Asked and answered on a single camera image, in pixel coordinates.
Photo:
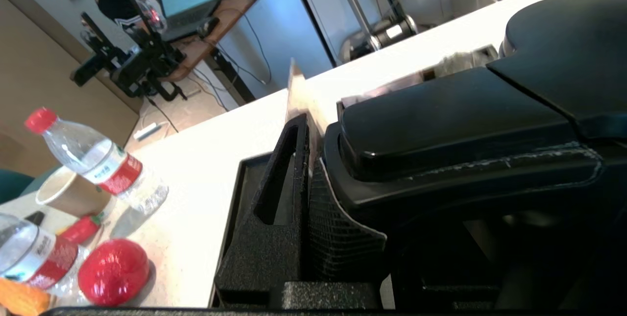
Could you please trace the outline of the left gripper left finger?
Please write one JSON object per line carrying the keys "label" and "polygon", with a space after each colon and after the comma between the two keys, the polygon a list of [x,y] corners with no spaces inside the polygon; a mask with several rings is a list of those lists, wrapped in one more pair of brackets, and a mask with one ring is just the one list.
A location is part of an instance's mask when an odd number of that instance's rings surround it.
{"label": "left gripper left finger", "polygon": [[289,120],[273,151],[238,164],[214,278],[216,306],[266,306],[273,289],[304,279],[310,131]]}

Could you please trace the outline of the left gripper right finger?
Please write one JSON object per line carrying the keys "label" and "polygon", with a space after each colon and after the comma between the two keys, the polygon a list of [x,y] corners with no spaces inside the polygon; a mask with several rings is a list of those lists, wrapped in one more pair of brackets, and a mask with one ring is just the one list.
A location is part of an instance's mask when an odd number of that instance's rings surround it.
{"label": "left gripper right finger", "polygon": [[312,169],[309,247],[315,276],[325,282],[382,282],[387,236],[351,218],[336,198],[322,158]]}

